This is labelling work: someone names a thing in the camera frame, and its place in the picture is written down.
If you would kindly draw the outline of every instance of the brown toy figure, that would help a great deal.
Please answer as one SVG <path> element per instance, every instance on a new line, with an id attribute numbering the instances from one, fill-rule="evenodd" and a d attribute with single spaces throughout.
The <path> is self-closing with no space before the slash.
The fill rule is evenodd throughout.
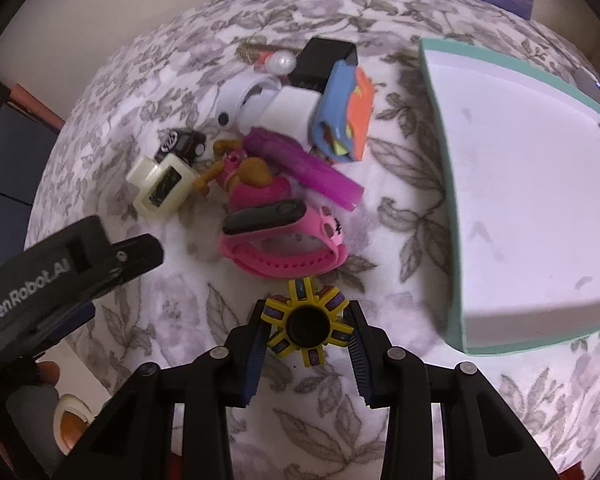
<path id="1" fill-rule="evenodd" d="M 193 182 L 202 196 L 209 194 L 209 183 L 215 180 L 229 194 L 229 210 L 284 200 L 291 195 L 291 186 L 283 176 L 273 176 L 267 163 L 256 156 L 247 156 L 241 140 L 216 140 L 213 145 L 218 160 Z"/>

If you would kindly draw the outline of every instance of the white pearl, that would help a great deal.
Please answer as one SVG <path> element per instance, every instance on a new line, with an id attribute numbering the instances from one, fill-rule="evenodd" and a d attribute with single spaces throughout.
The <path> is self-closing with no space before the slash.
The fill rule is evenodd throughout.
<path id="1" fill-rule="evenodd" d="M 288 50 L 274 52 L 264 62 L 264 69 L 271 75 L 289 75 L 296 67 L 296 56 Z"/>

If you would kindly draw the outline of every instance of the purple highlighter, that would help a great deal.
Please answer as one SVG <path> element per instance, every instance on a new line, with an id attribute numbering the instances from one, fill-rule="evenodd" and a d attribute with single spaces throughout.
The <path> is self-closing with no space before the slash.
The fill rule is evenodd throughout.
<path id="1" fill-rule="evenodd" d="M 244 137 L 242 147 L 250 155 L 263 158 L 347 211 L 356 208 L 365 191 L 325 161 L 309 155 L 291 137 L 264 128 L 252 128 Z"/>

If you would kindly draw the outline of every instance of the fidget spinner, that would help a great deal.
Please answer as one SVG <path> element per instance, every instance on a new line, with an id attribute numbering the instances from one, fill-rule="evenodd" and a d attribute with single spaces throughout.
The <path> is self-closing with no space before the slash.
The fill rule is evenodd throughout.
<path id="1" fill-rule="evenodd" d="M 341 317 L 349 300 L 332 285 L 314 292 L 311 278 L 290 280 L 288 286 L 290 298 L 273 296 L 262 311 L 261 318 L 278 328 L 267 345 L 278 357 L 299 350 L 304 366 L 323 365 L 322 346 L 349 344 L 353 327 Z"/>

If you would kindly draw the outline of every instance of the white object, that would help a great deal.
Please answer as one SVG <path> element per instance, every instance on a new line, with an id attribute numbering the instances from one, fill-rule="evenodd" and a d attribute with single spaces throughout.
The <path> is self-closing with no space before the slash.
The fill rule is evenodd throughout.
<path id="1" fill-rule="evenodd" d="M 65 412 L 73 413 L 75 416 L 80 418 L 87 423 L 91 424 L 95 420 L 95 416 L 91 413 L 89 407 L 78 397 L 72 394 L 64 394 L 58 400 L 58 405 L 54 410 L 54 440 L 60 448 L 60 451 L 65 455 L 68 455 L 71 449 L 69 449 L 62 439 L 62 432 L 60 431 L 60 424 L 62 422 L 62 415 Z"/>
<path id="2" fill-rule="evenodd" d="M 214 113 L 218 126 L 223 130 L 231 129 L 248 100 L 261 92 L 277 91 L 281 88 L 280 79 L 270 74 L 254 72 L 253 68 L 240 72 L 220 87 Z"/>
<path id="3" fill-rule="evenodd" d="M 296 63 L 296 56 L 292 52 L 279 50 L 267 57 L 264 62 L 264 70 L 277 76 L 289 75 L 294 71 Z"/>
<path id="4" fill-rule="evenodd" d="M 279 90 L 263 90 L 247 99 L 238 111 L 237 126 L 241 134 L 246 135 L 251 131 L 278 92 Z"/>
<path id="5" fill-rule="evenodd" d="M 309 130 L 322 94 L 315 90 L 285 86 L 262 112 L 254 126 L 292 137 L 305 151 L 313 145 Z"/>
<path id="6" fill-rule="evenodd" d="M 422 45 L 455 199 L 462 341 L 449 343 L 493 354 L 600 330 L 600 106 L 518 60 L 442 43 Z"/>
<path id="7" fill-rule="evenodd" d="M 160 164 L 141 155 L 136 159 L 126 180 L 139 191 L 134 199 L 138 214 L 149 219 L 166 219 L 174 214 L 193 191 L 199 175 L 173 153 Z M 161 199 L 160 189 L 169 189 Z"/>

